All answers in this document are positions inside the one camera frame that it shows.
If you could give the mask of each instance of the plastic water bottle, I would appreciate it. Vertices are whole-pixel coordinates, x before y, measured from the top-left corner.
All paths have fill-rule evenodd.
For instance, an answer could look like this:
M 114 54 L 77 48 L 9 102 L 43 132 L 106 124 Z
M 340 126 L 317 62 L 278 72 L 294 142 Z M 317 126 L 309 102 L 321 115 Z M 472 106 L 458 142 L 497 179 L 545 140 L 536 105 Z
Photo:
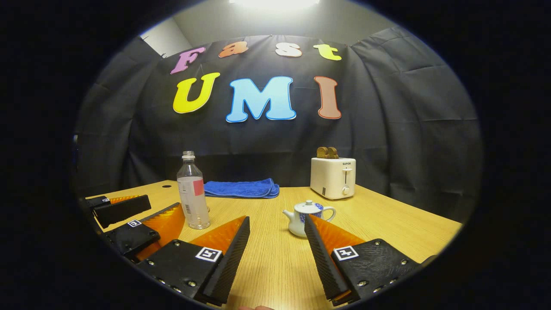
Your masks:
M 184 151 L 182 159 L 183 166 L 176 178 L 187 224 L 194 229 L 207 228 L 210 226 L 210 219 L 203 187 L 203 174 L 195 166 L 193 151 Z

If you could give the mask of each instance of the teapot spout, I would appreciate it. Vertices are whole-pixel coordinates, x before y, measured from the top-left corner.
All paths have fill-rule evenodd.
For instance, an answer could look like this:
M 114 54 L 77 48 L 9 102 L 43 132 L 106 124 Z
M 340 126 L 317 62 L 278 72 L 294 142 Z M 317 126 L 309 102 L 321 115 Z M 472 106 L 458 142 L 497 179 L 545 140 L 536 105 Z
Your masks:
M 283 210 L 283 214 L 285 214 L 288 218 L 289 218 L 289 221 L 293 221 L 293 219 L 295 218 L 295 214 L 292 213 L 292 212 L 289 212 L 287 210 Z

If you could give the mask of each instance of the teapot handle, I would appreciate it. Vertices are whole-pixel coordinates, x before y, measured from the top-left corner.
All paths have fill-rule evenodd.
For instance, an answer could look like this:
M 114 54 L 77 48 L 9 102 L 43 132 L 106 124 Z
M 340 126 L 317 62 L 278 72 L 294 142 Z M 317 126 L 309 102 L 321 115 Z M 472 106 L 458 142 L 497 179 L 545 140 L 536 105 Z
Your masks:
M 326 210 L 331 210 L 333 211 L 333 214 L 331 214 L 331 217 L 326 219 L 327 222 L 331 222 L 331 220 L 335 217 L 335 215 L 337 214 L 337 210 L 334 208 L 334 207 L 323 207 L 323 210 L 321 212 L 324 212 Z

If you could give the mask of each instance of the colorful foam letter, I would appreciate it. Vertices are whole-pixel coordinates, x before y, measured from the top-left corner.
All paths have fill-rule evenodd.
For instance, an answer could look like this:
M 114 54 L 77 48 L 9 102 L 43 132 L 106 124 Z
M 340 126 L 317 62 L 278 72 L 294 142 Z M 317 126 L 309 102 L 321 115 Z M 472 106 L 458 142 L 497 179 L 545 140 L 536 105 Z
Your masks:
M 233 54 L 241 54 L 248 49 L 249 48 L 247 47 L 247 42 L 239 41 L 236 43 L 226 45 L 222 49 L 222 52 L 220 52 L 220 55 L 218 55 L 218 57 L 224 58 L 224 57 L 231 56 Z
M 275 45 L 275 53 L 279 56 L 300 57 L 302 52 L 299 51 L 300 46 L 294 43 L 281 42 Z
M 337 108 L 335 86 L 337 81 L 328 77 L 315 77 L 314 80 L 320 86 L 321 109 L 317 113 L 324 119 L 340 119 L 341 111 Z
M 176 97 L 174 97 L 174 103 L 172 108 L 177 113 L 189 113 L 195 110 L 198 110 L 200 107 L 204 106 L 210 98 L 210 93 L 212 92 L 212 86 L 214 85 L 214 79 L 220 76 L 220 73 L 213 72 L 203 75 L 201 78 L 203 80 L 203 87 L 201 88 L 201 93 L 199 97 L 193 101 L 187 100 L 187 95 L 190 93 L 191 85 L 195 83 L 196 78 L 185 79 L 182 82 L 178 83 L 178 91 L 176 92 Z
M 195 61 L 195 59 L 197 59 L 197 55 L 199 55 L 200 53 L 202 53 L 204 51 L 205 51 L 204 47 L 199 47 L 198 49 L 194 49 L 194 50 L 191 50 L 191 51 L 186 51 L 186 52 L 181 53 L 180 54 L 180 59 L 178 60 L 178 63 L 176 64 L 176 67 L 174 67 L 174 69 L 172 69 L 172 71 L 170 71 L 170 74 L 174 74 L 174 73 L 184 71 L 185 69 L 187 69 L 187 64 L 188 63 L 191 64 L 193 61 Z
M 333 55 L 333 52 L 338 52 L 337 49 L 334 47 L 330 47 L 327 44 L 319 44 L 314 45 L 314 49 L 318 49 L 320 51 L 320 55 L 323 58 L 329 59 L 329 60 L 341 60 L 342 58 L 337 55 Z
M 251 79 L 236 79 L 230 83 L 234 88 L 234 100 L 231 103 L 231 113 L 226 116 L 227 122 L 242 122 L 248 118 L 245 113 L 245 104 L 255 120 L 262 116 L 262 112 L 270 101 L 270 109 L 266 112 L 269 120 L 292 120 L 296 112 L 291 108 L 289 99 L 289 85 L 293 82 L 290 77 L 273 77 L 268 81 L 263 91 L 258 90 Z

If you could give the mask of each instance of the wooden table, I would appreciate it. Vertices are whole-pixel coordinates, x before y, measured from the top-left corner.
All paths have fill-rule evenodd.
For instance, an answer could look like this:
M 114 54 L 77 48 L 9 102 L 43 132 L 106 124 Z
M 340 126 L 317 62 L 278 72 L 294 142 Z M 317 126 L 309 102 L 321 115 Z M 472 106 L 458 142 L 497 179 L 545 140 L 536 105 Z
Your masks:
M 461 224 L 403 204 L 356 185 L 348 199 L 324 199 L 308 187 L 281 188 L 273 199 L 231 199 L 207 197 L 211 226 L 203 230 L 184 226 L 183 241 L 204 234 L 237 217 L 250 216 L 251 234 L 222 309 L 259 305 L 276 310 L 332 309 L 325 299 L 307 239 L 291 234 L 283 210 L 307 199 L 333 206 L 332 223 L 369 241 L 382 238 L 418 263 L 439 253 L 457 233 Z M 108 198 L 149 196 L 152 209 L 132 218 L 141 219 L 180 201 L 176 181 L 162 181 L 133 189 L 105 194 Z M 108 226 L 112 230 L 127 221 Z

